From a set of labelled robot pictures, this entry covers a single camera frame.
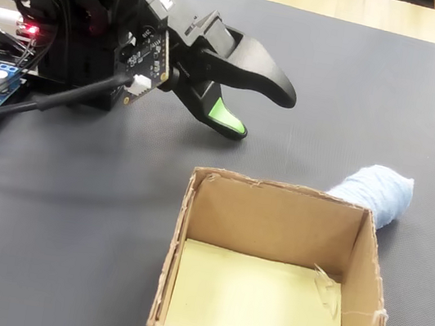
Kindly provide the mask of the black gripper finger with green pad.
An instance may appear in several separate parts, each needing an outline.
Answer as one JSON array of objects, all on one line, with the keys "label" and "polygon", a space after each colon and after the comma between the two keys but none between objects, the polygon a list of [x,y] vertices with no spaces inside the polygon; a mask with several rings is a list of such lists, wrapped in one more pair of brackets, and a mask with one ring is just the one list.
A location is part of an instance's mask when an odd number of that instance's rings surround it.
[{"label": "black gripper finger with green pad", "polygon": [[230,140],[243,140],[246,126],[225,105],[221,84],[209,78],[203,62],[190,54],[177,55],[173,63],[171,92],[204,125]]},{"label": "black gripper finger with green pad", "polygon": [[191,79],[214,81],[263,94],[280,107],[293,108],[296,92],[284,71],[255,38],[223,24],[217,11],[200,19]]}]

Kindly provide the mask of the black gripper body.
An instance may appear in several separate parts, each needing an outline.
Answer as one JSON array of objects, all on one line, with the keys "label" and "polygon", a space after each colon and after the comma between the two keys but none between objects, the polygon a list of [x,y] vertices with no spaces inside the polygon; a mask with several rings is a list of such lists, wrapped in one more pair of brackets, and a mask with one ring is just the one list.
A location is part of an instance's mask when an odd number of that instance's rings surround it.
[{"label": "black gripper body", "polygon": [[168,33],[170,62],[209,71],[209,57],[219,54],[222,41],[224,24],[218,11],[199,18],[186,0],[153,0],[150,9],[158,28]]}]

